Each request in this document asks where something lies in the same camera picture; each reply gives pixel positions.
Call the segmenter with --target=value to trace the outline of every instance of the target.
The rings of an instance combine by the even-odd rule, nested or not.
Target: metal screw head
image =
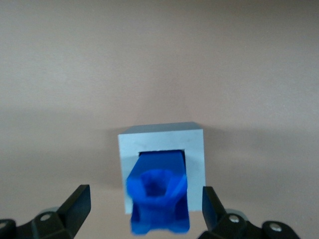
[[[277,223],[270,223],[270,228],[275,232],[281,232],[281,227]]]
[[[40,221],[46,221],[51,217],[51,214],[44,214],[41,218]]]
[[[6,224],[7,224],[6,222],[0,223],[0,229],[4,228],[6,226]]]
[[[238,218],[236,215],[230,215],[230,216],[229,216],[229,220],[230,220],[232,223],[238,223],[238,222],[239,222],[239,218]]]

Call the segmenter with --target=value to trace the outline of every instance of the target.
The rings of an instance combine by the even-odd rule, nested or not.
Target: blue block
[[[187,178],[181,150],[142,152],[126,182],[133,201],[132,232],[189,230]]]

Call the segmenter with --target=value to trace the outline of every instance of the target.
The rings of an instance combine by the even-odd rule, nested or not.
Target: blue object
[[[133,200],[132,232],[189,230],[187,178],[183,151],[142,152],[126,187]]]

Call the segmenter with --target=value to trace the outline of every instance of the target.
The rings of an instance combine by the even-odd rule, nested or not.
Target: beige wall
[[[77,239],[133,238],[117,134],[195,121],[226,207],[318,237],[319,2],[197,2],[0,1],[0,218],[89,183]]]

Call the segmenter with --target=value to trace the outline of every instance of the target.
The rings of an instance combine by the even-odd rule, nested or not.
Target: white square frame
[[[132,213],[133,202],[126,190],[126,179],[140,152],[184,150],[189,211],[202,210],[205,183],[203,129],[194,122],[133,126],[118,135],[122,168],[125,213]]]

